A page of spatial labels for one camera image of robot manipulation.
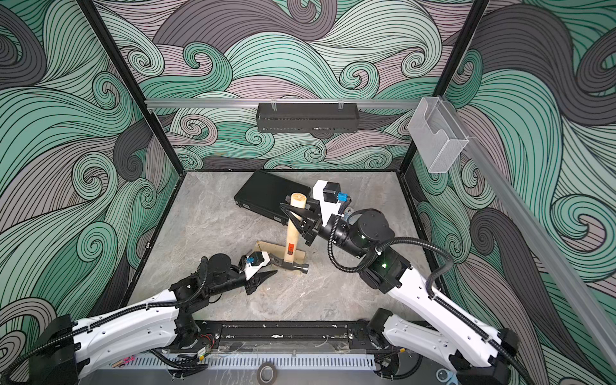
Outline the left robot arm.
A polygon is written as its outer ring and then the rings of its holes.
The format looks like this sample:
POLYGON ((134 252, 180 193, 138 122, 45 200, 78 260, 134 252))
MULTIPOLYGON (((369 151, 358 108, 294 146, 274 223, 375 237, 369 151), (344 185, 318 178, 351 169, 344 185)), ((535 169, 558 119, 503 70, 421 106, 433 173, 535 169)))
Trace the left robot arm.
POLYGON ((193 314, 211 304, 211 297, 244 288, 248 295, 274 271, 266 270, 269 254, 253 252, 233 264, 218 253, 203 257, 197 271, 157 295, 107 314, 72 320, 53 319, 34 346, 1 374, 15 384, 14 373, 28 370, 28 384, 76 384, 106 364, 169 346, 194 345, 201 333, 193 314))

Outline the wooden handle claw hammer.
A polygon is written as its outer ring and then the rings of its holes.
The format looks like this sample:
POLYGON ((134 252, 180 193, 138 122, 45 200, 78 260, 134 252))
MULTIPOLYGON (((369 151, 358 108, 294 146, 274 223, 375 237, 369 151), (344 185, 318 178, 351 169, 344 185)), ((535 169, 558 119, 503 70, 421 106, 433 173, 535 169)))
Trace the wooden handle claw hammer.
MULTIPOLYGON (((294 192, 290 196, 290 205, 295 208, 304 209, 306 207, 306 202, 307 198, 302 193, 294 192)), ((292 217, 298 218, 298 216, 294 213, 290 214, 290 218, 292 217)), ((304 264, 295 261, 295 255, 298 252, 298 241, 298 229, 295 227, 293 221, 289 219, 287 227, 287 243, 284 255, 282 258, 278 258, 273 254, 271 257, 272 263, 284 270, 299 271, 306 274, 308 272, 308 268, 304 264)))

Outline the wooden block with nails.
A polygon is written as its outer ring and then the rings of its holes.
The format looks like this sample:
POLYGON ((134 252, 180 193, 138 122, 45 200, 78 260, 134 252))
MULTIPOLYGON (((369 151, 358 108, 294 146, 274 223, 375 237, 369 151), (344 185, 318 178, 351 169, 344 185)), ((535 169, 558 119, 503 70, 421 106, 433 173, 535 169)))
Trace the wooden block with nails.
POLYGON ((276 245, 269 242, 256 242, 254 251, 268 253, 270 263, 286 270, 300 271, 306 274, 309 269, 309 265, 306 263, 306 253, 298 250, 295 252, 293 261, 286 261, 284 259, 285 247, 282 245, 276 245))

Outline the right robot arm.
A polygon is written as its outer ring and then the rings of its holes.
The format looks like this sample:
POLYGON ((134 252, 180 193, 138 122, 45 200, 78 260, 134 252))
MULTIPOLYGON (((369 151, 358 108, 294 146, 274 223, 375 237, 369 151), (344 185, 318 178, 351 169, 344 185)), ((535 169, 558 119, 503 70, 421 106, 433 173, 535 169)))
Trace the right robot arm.
POLYGON ((439 246, 416 237, 398 237, 378 210, 344 215, 345 204, 333 210, 300 209, 282 203, 307 244, 327 240, 330 262, 337 269, 358 274, 370 288, 394 298, 427 322, 425 327, 405 321, 391 311, 378 311, 372 327, 391 346, 405 348, 449 369, 461 384, 507 384, 512 372, 533 383, 518 361, 518 336, 497 330, 471 315, 434 287, 436 278, 453 267, 452 256, 439 246), (395 245, 413 245, 439 254, 444 265, 424 277, 395 245))

